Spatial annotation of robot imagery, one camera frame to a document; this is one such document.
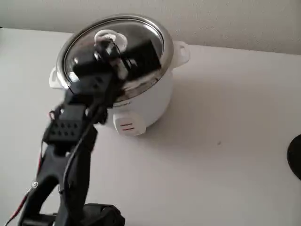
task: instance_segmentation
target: rice cooker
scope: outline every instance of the rice cooker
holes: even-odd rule
[[[108,109],[106,126],[119,134],[139,135],[157,121],[166,110],[172,94],[172,70],[187,63],[190,52],[187,44],[174,41],[158,22],[139,15],[116,15],[91,24],[74,34],[61,49],[56,67],[50,73],[49,84],[55,89],[68,89],[78,80],[72,71],[72,61],[83,48],[92,47],[97,39],[113,39],[120,51],[151,40],[162,68],[124,85],[112,109]]]

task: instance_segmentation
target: rice cooker handle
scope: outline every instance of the rice cooker handle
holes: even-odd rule
[[[57,78],[57,74],[56,74],[56,68],[52,68],[51,72],[50,72],[50,76],[49,76],[49,85],[51,88],[54,89],[63,89],[60,81]]]
[[[183,41],[174,41],[174,57],[171,67],[176,68],[190,60],[189,46]]]

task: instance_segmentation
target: lid rim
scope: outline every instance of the lid rim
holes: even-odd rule
[[[114,16],[109,16],[109,17],[105,17],[101,20],[95,21],[92,24],[90,24],[89,26],[85,27],[84,29],[81,29],[79,32],[73,34],[63,45],[62,49],[59,52],[59,55],[57,57],[57,61],[56,61],[56,72],[57,72],[57,77],[59,79],[59,81],[61,82],[61,84],[63,84],[63,86],[69,87],[71,84],[70,79],[68,78],[66,71],[65,71],[65,67],[64,67],[64,63],[65,63],[65,59],[66,56],[69,52],[69,50],[72,48],[73,44],[85,33],[89,32],[91,29],[95,28],[96,26],[100,26],[112,21],[118,21],[118,20],[136,20],[138,22],[143,22],[146,23],[147,25],[153,27],[158,34],[161,36],[162,38],[162,54],[161,54],[161,58],[160,58],[160,62],[162,65],[162,68],[159,72],[156,73],[155,75],[155,79],[158,81],[168,70],[173,55],[174,55],[174,45],[173,45],[173,41],[172,38],[170,36],[170,34],[168,33],[168,31],[165,29],[165,27],[163,27],[159,22],[146,17],[146,16],[142,16],[142,15],[136,15],[136,14],[118,14],[118,15],[114,15]],[[136,92],[135,94],[133,93],[131,95],[131,91],[133,90],[129,90],[128,93],[122,97],[120,97],[118,99],[117,102],[120,101],[124,101],[127,99],[131,99],[143,92],[145,92],[146,90],[148,90],[150,87],[146,86],[146,89],[142,89],[140,90],[140,92]]]

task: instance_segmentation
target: white table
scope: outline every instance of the white table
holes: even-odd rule
[[[0,221],[34,178],[47,113],[63,97],[48,75],[69,36],[0,29]],[[300,225],[286,148],[301,133],[301,56],[190,50],[145,135],[98,129],[87,202],[116,205],[128,226]],[[55,191],[44,211],[58,204]]]

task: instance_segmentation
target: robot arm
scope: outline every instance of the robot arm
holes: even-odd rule
[[[113,205],[86,204],[90,159],[97,130],[105,124],[107,109],[122,94],[126,81],[160,69],[152,43],[120,53],[112,41],[95,45],[93,52],[76,56],[71,84],[64,101],[53,111],[43,141],[48,144],[29,192],[19,226],[123,226],[125,219]],[[42,204],[59,186],[57,214],[40,214]]]

